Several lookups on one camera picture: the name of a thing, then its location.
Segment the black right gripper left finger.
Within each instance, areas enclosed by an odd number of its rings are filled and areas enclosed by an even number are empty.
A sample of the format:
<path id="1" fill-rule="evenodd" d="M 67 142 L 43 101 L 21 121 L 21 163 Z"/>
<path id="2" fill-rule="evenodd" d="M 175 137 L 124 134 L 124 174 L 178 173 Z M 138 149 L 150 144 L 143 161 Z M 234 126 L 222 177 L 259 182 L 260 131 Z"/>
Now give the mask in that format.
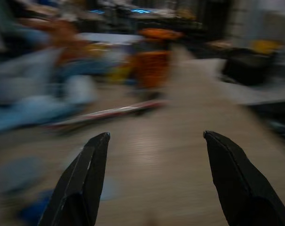
<path id="1" fill-rule="evenodd" d="M 58 180 L 38 226 L 95 226 L 109 140 L 104 132 L 84 145 Z"/>

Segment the orange toy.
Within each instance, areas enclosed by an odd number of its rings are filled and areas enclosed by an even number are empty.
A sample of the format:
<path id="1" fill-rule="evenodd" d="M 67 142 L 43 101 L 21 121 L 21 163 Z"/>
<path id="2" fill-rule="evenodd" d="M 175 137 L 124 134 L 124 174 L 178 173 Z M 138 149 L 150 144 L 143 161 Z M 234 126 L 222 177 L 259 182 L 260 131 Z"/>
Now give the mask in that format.
<path id="1" fill-rule="evenodd" d="M 135 93 L 149 94 L 161 91 L 168 78 L 172 50 L 170 44 L 183 33 L 163 28 L 139 30 L 142 40 L 134 45 L 133 73 Z"/>

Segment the blue cloth pile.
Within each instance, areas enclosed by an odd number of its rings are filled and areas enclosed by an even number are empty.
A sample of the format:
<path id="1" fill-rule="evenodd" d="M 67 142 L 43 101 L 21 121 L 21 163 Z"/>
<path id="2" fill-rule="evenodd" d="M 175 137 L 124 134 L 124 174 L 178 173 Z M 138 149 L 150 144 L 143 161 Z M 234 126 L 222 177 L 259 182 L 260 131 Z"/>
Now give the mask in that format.
<path id="1" fill-rule="evenodd" d="M 79 112 L 97 100 L 91 74 L 106 71 L 94 59 L 56 67 L 59 49 L 45 49 L 0 63 L 0 132 L 39 125 Z"/>

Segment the flat red white board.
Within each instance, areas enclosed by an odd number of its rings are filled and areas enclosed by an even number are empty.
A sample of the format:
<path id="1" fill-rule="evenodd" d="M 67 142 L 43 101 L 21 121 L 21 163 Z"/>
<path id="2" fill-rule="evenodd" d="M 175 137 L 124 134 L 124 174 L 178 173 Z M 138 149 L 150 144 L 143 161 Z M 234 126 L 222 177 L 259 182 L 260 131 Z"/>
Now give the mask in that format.
<path id="1" fill-rule="evenodd" d="M 129 106 L 79 115 L 64 121 L 48 124 L 46 125 L 46 128 L 59 133 L 66 133 L 112 118 L 122 117 L 125 115 L 142 115 L 166 105 L 166 100 L 153 99 Z"/>

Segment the black bin with yellow content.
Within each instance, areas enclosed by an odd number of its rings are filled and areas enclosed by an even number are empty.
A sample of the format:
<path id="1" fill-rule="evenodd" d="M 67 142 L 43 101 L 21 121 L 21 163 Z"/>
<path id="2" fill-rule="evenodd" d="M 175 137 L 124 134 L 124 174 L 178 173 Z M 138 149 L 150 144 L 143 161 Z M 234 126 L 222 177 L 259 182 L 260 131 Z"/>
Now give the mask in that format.
<path id="1" fill-rule="evenodd" d="M 222 77 L 246 86 L 267 80 L 283 43 L 277 40 L 254 40 L 249 48 L 232 48 L 222 68 Z"/>

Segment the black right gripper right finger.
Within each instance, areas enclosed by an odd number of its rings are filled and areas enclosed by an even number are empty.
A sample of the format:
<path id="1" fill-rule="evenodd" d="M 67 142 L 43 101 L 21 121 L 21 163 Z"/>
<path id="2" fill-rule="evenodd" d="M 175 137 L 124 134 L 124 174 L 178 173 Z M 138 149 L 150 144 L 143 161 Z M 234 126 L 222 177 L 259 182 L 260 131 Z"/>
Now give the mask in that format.
<path id="1" fill-rule="evenodd" d="M 213 183 L 229 226 L 285 226 L 285 206 L 244 150 L 204 131 Z"/>

